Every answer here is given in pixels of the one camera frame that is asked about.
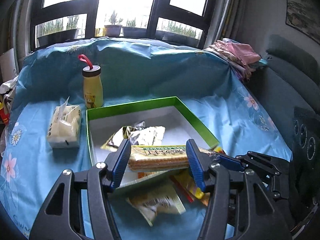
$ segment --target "bottle cap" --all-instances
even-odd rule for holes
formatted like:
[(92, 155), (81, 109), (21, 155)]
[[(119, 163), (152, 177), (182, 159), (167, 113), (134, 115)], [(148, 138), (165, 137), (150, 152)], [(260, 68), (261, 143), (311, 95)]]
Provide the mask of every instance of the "bottle cap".
[(92, 65), (92, 68), (90, 69), (90, 66), (86, 66), (82, 70), (82, 75), (84, 77), (95, 77), (101, 74), (101, 68), (98, 65)]

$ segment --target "red strap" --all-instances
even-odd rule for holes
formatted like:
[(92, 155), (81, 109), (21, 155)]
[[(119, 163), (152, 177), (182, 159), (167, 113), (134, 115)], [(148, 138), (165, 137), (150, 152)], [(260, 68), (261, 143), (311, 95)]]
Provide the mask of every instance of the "red strap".
[(85, 63), (87, 63), (87, 64), (89, 65), (89, 68), (90, 68), (90, 69), (93, 69), (92, 63), (91, 63), (91, 61), (87, 58), (86, 55), (81, 54), (81, 55), (78, 56), (78, 59), (81, 60), (81, 61), (83, 61), (83, 62), (85, 62)]

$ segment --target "green plant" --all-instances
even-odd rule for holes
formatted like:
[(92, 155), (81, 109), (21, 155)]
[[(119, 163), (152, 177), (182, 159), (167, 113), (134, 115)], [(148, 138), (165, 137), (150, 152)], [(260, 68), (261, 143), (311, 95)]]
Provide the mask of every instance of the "green plant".
[(56, 19), (40, 25), (42, 36), (63, 31), (63, 19)]
[(181, 34), (181, 35), (188, 36), (191, 38), (196, 37), (196, 31), (194, 31), (191, 26), (189, 28), (187, 26), (182, 27), (181, 23), (179, 26), (177, 26), (176, 22), (174, 22), (174, 21), (169, 21), (168, 26), (165, 27), (164, 29), (166, 29), (168, 32)]
[(136, 19), (129, 21), (129, 19), (127, 19), (127, 22), (125, 24), (125, 26), (127, 27), (135, 27), (136, 26)]
[(118, 14), (116, 13), (116, 11), (113, 10), (113, 13), (111, 14), (111, 16), (110, 16), (110, 18), (109, 18), (109, 22), (110, 22), (112, 25), (115, 25), (116, 23), (118, 23), (118, 24), (121, 24), (121, 23), (122, 23), (123, 19), (120, 18), (120, 19), (118, 20), (117, 15), (118, 15)]
[(76, 29), (79, 21), (79, 15), (68, 17), (67, 30)]

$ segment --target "sofa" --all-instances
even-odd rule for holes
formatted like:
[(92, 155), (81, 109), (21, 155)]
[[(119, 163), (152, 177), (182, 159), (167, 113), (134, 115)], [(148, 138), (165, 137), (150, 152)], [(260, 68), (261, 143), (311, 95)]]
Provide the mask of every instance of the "sofa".
[(247, 88), (291, 149), (294, 107), (320, 113), (320, 69), (310, 54), (279, 35), (270, 36), (266, 52), (268, 67), (254, 72)]

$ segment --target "tissue package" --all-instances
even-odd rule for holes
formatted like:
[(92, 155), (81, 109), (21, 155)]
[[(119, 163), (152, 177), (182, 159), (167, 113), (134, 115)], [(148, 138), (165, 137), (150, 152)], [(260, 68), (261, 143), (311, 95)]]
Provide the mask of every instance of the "tissue package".
[(49, 125), (47, 140), (52, 148), (79, 147), (80, 106), (57, 106)]

